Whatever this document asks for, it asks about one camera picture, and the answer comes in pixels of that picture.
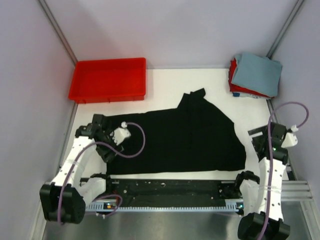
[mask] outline metal floor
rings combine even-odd
[[[311,240],[299,202],[283,202],[288,240]],[[237,240],[236,213],[119,212],[105,220],[86,216],[79,224],[48,222],[42,240]]]

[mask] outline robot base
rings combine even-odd
[[[249,213],[244,216],[238,227],[238,238],[241,240],[256,240],[265,221],[264,213]],[[290,226],[281,219],[275,221],[269,218],[262,240],[286,240],[290,234]]]

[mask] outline folded cloth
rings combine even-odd
[[[251,97],[251,98],[257,98],[257,99],[258,98],[270,99],[269,96],[263,95],[259,92],[252,91],[250,89],[232,84],[232,78],[234,76],[234,72],[236,69],[237,69],[237,61],[234,58],[230,64],[229,79],[228,79],[229,86],[230,86],[230,92],[234,93],[233,94],[234,97]]]
[[[279,61],[256,56],[245,52],[235,56],[237,68],[232,84],[275,97],[278,95],[278,84],[282,70]]]

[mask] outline silver metal surface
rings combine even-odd
[[[307,181],[283,181],[281,201],[313,201]]]
[[[61,31],[54,15],[52,14],[46,0],[37,0],[41,6],[41,8],[43,9],[45,15],[47,16],[49,22],[51,23],[54,31],[56,32],[56,34],[58,35],[64,49],[66,50],[66,52],[69,55],[69,58],[71,59],[71,61],[73,62],[74,65],[76,65],[76,63],[78,62],[76,55],[74,54],[73,50],[71,49],[65,35],[63,34],[63,32]]]
[[[74,103],[73,104],[73,108],[72,108],[72,112],[71,112],[71,116],[70,116],[70,119],[69,119],[68,127],[67,127],[67,130],[66,130],[65,136],[64,136],[63,144],[62,144],[63,147],[62,147],[62,150],[61,150],[61,153],[60,153],[59,164],[62,164],[63,161],[64,161],[64,156],[66,154],[68,141],[69,141],[69,138],[70,138],[70,135],[71,135],[72,126],[73,126],[74,121],[75,121],[77,109],[78,109],[78,104]]]
[[[298,0],[296,2],[296,4],[294,5],[289,17],[287,18],[287,20],[285,21],[281,31],[279,32],[278,36],[276,37],[276,39],[274,40],[269,52],[267,53],[267,57],[268,58],[272,58],[274,53],[276,52],[279,44],[281,43],[284,35],[286,34],[286,32],[288,31],[289,27],[291,26],[292,22],[294,21],[294,19],[296,18],[297,14],[299,13],[299,11],[301,10],[303,4],[304,4],[305,0]]]
[[[299,202],[282,204],[288,240],[311,240]],[[48,222],[42,240],[237,240],[236,213],[119,212],[103,220],[86,216],[62,228]]]
[[[320,240],[320,218],[315,202],[301,202],[301,207],[311,239]]]
[[[29,240],[39,240],[42,239],[44,232],[45,232],[45,227],[46,227],[47,221],[45,220],[44,217],[44,212],[42,210],[41,203],[39,202],[38,208],[36,210],[35,214],[35,219],[33,221],[33,225],[31,227],[30,235],[29,235]]]

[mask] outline light blue towel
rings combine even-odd
[[[282,70],[282,64],[279,61],[248,52],[237,54],[235,59],[237,67],[231,81],[233,84],[269,97],[278,95]]]

